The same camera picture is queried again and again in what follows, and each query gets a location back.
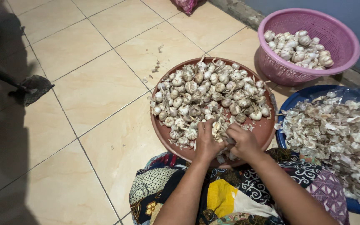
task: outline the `brown round tray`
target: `brown round tray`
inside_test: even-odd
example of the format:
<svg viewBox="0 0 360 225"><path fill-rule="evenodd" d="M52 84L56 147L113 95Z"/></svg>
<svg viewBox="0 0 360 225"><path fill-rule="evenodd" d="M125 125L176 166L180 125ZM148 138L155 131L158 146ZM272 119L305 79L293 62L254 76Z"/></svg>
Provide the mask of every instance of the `brown round tray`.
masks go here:
<svg viewBox="0 0 360 225"><path fill-rule="evenodd" d="M212 60L214 58L213 57L206 57L203 62L205 64L211 63ZM222 61L224 61L226 63L226 65L232 65L233 63L237 63L228 59L222 59L222 58L217 58L217 59L221 59ZM188 60L186 62L183 62L181 64L178 64L177 66L173 67L171 70L169 70L163 77L165 77L168 74L174 73L176 72L176 70L180 70L183 68L183 65L188 65L188 64L196 64L201 60L201 58L198 59L191 59ZM246 71L248 71L248 76L255 76L255 80L261 80L259 78L259 76L252 71L251 69L247 68L244 65L241 65L239 63L237 63L238 65L240 65L240 70L244 69ZM158 92L158 88L157 86L154 89L153 95L155 96L155 93ZM253 124L253 127L255 127L252 131L256 136L256 139L259 143L259 145L262 148L262 151L265 151L267 149L267 147L270 145L270 143L272 142L272 139L274 137L274 133L275 133L275 129L274 129L274 124L277 123L277 116L275 115L275 107L273 106L272 102L270 101L270 95L272 94L272 92L270 91L270 89L267 88L266 86L266 91L265 91L265 97L266 97L266 104L268 104L268 106L270 108L272 108L271 113L272 113L272 118L267 120L266 118L262 118L260 121L255 121L255 124L252 123L252 120L247 117L247 120L243 123L244 124ZM180 149L180 147L176 146L176 145L172 145L169 143L169 132L171 131L170 128L166 127L165 125L161 126L159 123L159 120L153 115L151 114L151 121L153 123L153 127L154 130L156 132L156 135L158 136L159 140L162 142L162 144L166 147L166 149L170 152L172 152L173 154L176 154L180 157L182 157L183 159L187 160L188 162L192 162L195 156L195 152L194 152L194 148L193 147L188 147L188 148L182 148ZM235 167L235 166L240 166L245 164L246 162L243 160L235 160L235 161L231 161L229 159L226 160L225 163L220 164L216 159L214 159L210 166L211 167L219 167L219 168L230 168L230 167Z"/></svg>

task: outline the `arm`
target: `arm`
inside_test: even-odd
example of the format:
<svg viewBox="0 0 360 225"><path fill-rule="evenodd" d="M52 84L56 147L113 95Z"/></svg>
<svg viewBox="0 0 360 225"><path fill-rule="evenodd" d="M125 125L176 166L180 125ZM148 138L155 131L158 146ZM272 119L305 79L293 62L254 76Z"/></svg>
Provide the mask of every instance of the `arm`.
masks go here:
<svg viewBox="0 0 360 225"><path fill-rule="evenodd" d="M291 224L338 225L314 197L299 186L269 155L260 150L252 132L232 124L227 134L237 142L230 149L231 152L258 173Z"/></svg>
<svg viewBox="0 0 360 225"><path fill-rule="evenodd" d="M198 123L196 156L181 181L159 211L154 225L193 225L197 219L204 178L210 162L224 143L212 137L214 119Z"/></svg>

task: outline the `floor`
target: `floor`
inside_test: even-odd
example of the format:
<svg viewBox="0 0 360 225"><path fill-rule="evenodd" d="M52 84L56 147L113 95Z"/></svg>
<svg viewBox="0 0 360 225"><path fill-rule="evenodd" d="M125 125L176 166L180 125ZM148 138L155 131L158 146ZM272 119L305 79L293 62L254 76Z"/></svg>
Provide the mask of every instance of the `floor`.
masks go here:
<svg viewBox="0 0 360 225"><path fill-rule="evenodd" d="M255 31L210 3L187 16L169 0L0 0L0 67L55 84L22 108L0 83L0 224L131 225L135 172L166 151L150 121L150 90L204 54L256 70L258 46ZM280 106L323 83L359 85L360 76L268 84Z"/></svg>

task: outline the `wall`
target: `wall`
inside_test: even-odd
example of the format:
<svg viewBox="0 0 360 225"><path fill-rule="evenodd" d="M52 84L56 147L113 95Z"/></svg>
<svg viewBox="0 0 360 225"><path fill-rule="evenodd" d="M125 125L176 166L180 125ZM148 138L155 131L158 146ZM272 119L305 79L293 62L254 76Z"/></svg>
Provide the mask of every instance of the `wall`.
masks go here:
<svg viewBox="0 0 360 225"><path fill-rule="evenodd" d="M360 0L244 0L263 15L285 8L309 8L327 13L353 30L360 43ZM356 64L360 69L360 58Z"/></svg>

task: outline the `patterned fabric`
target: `patterned fabric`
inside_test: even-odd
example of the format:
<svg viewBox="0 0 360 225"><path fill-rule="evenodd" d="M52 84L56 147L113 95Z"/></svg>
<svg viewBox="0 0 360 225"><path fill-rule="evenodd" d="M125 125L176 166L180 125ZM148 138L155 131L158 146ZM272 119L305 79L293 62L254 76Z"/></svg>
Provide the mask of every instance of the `patterned fabric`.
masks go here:
<svg viewBox="0 0 360 225"><path fill-rule="evenodd" d="M306 188L321 202L326 210L340 224L348 225L346 200L338 180L320 165L299 161L300 156L287 149L271 149L267 153L275 159L298 184ZM163 153L152 158L144 169L137 171L129 195L133 220L136 224L153 224L160 208L177 187L190 163L172 153ZM208 170L203 184L196 224L199 225L282 225L284 218L263 217L246 212L229 213L218 217L214 209L207 208L208 189L215 182L223 180L231 188L244 193L258 204L275 208L275 202L257 173L243 165L231 169Z"/></svg>

